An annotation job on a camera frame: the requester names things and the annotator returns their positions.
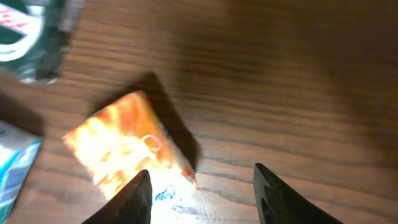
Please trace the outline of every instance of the white and teal wrapper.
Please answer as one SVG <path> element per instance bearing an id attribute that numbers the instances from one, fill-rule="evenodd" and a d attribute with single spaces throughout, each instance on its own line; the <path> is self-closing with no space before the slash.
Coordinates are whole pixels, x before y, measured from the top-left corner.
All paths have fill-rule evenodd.
<path id="1" fill-rule="evenodd" d="M 0 224 L 21 190 L 42 138 L 0 121 Z"/>

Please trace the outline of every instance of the orange wrapper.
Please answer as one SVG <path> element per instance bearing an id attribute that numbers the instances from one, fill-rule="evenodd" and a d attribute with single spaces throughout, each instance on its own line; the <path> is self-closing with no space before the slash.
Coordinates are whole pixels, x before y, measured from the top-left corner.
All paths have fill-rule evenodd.
<path id="1" fill-rule="evenodd" d="M 142 169 L 149 171 L 154 200 L 173 198 L 196 186 L 191 165 L 164 133 L 142 91 L 107 106 L 63 140 L 107 199 Z"/>

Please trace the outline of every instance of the wood grain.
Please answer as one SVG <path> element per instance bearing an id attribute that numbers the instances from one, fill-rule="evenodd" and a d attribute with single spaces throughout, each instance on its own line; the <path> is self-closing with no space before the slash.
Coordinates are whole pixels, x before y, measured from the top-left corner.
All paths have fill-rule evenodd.
<path id="1" fill-rule="evenodd" d="M 46 137 L 8 223 L 104 204 L 60 137 L 132 86 L 200 150 L 200 190 L 154 223 L 258 223 L 256 162 L 344 223 L 398 223 L 397 26 L 389 0 L 87 0 L 58 82 L 0 77 Z"/>

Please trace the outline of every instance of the wooden table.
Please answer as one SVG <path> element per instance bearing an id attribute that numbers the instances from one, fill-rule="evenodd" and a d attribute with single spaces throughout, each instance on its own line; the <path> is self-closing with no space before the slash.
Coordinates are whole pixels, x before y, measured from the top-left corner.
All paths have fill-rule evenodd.
<path id="1" fill-rule="evenodd" d="M 1 118 L 46 137 L 8 223 L 104 204 L 60 138 L 134 90 L 197 167 L 170 223 L 258 223 L 256 162 L 345 223 L 398 223 L 397 25 L 388 0 L 87 0 L 59 81 L 0 77 Z"/>

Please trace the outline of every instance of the snack bag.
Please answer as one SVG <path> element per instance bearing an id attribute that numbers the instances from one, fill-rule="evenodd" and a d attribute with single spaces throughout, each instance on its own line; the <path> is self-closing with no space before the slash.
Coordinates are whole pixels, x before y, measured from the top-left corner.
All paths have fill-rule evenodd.
<path id="1" fill-rule="evenodd" d="M 142 91 L 107 106 L 63 140 L 107 199 L 143 169 L 150 174 L 154 203 L 196 186 L 192 167 L 166 136 Z"/>
<path id="2" fill-rule="evenodd" d="M 0 121 L 0 224 L 14 205 L 42 138 Z"/>
<path id="3" fill-rule="evenodd" d="M 84 0 L 0 0 L 0 72 L 54 82 Z"/>

